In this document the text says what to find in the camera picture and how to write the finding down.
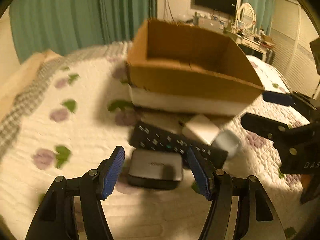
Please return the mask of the white vanity table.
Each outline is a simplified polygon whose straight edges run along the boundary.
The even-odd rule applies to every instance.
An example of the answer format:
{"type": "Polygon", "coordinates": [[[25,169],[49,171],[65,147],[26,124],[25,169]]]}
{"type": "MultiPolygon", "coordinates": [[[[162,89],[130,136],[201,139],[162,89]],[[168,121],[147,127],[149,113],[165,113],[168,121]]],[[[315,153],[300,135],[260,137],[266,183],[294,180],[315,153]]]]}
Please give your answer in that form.
{"type": "Polygon", "coordinates": [[[257,54],[260,53],[261,56],[258,57],[259,59],[268,64],[273,63],[275,53],[273,49],[268,47],[267,45],[260,42],[255,42],[253,40],[250,40],[249,38],[235,34],[231,31],[225,30],[223,34],[230,37],[246,55],[253,55],[257,57],[257,54]]]}

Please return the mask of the pale blue earbud case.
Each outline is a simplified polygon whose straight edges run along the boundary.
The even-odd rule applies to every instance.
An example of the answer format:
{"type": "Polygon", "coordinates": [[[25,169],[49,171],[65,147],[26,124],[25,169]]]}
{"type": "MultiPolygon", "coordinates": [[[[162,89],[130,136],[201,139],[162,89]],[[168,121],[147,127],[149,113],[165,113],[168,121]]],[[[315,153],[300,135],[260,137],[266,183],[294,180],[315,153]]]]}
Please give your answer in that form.
{"type": "Polygon", "coordinates": [[[220,131],[211,145],[226,151],[227,159],[235,157],[242,148],[241,140],[236,134],[228,129],[220,131]]]}

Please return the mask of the open cardboard box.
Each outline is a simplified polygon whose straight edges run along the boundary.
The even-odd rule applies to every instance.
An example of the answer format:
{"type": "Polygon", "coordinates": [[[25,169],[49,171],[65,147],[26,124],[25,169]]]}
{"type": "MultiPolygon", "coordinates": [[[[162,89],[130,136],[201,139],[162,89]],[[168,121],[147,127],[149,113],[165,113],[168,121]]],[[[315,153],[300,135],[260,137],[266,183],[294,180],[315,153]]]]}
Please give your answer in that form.
{"type": "Polygon", "coordinates": [[[230,37],[192,25],[144,21],[126,64],[131,101],[137,107],[235,116],[264,91],[230,37]]]}

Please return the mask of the beige pillow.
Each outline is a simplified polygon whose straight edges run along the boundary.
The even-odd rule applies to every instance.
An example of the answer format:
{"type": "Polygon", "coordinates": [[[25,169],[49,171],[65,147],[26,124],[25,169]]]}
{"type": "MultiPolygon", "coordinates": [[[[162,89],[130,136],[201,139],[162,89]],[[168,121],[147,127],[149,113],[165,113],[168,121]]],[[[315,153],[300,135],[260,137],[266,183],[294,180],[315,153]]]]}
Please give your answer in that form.
{"type": "Polygon", "coordinates": [[[36,52],[31,55],[7,81],[1,85],[1,121],[10,112],[15,98],[36,78],[37,73],[45,63],[63,58],[62,55],[48,49],[44,52],[36,52]]]}

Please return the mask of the black square device box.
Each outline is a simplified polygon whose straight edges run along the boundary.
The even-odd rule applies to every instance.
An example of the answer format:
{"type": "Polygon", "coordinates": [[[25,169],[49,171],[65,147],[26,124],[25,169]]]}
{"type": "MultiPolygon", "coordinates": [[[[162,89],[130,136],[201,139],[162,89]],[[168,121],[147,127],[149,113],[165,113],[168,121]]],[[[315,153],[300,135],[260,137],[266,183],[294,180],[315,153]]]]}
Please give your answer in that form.
{"type": "Polygon", "coordinates": [[[132,186],[173,190],[183,180],[183,160],[177,153],[134,150],[127,182],[132,186]]]}

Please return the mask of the white power adapter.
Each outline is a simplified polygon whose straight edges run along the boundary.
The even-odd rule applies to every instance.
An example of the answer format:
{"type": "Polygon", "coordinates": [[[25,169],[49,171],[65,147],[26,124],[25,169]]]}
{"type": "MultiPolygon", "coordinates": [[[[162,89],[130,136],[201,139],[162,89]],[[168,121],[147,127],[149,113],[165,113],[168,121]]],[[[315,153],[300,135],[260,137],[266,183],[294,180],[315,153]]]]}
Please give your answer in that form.
{"type": "Polygon", "coordinates": [[[192,140],[211,145],[220,129],[204,115],[195,115],[182,128],[182,134],[192,140]]]}

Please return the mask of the black remote control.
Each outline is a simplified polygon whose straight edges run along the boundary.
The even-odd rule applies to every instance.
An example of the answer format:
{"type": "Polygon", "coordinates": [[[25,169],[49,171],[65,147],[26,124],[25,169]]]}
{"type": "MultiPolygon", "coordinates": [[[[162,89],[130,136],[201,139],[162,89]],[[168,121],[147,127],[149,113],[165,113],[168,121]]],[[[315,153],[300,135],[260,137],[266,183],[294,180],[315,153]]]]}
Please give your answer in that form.
{"type": "Polygon", "coordinates": [[[227,159],[227,152],[224,150],[188,139],[183,135],[171,133],[142,121],[136,123],[130,135],[129,144],[134,148],[150,151],[178,153],[182,156],[183,161],[187,161],[187,150],[193,147],[203,157],[209,159],[216,168],[222,168],[227,159]]]}

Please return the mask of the oval vanity mirror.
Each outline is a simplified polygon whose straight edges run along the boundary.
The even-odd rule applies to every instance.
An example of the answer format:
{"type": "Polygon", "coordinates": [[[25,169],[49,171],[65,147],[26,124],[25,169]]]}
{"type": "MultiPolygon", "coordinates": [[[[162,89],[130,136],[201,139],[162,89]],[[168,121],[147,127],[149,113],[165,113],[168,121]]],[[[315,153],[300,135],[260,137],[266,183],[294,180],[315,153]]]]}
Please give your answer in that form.
{"type": "Polygon", "coordinates": [[[255,27],[256,13],[250,3],[242,3],[236,13],[236,26],[249,30],[255,27]]]}

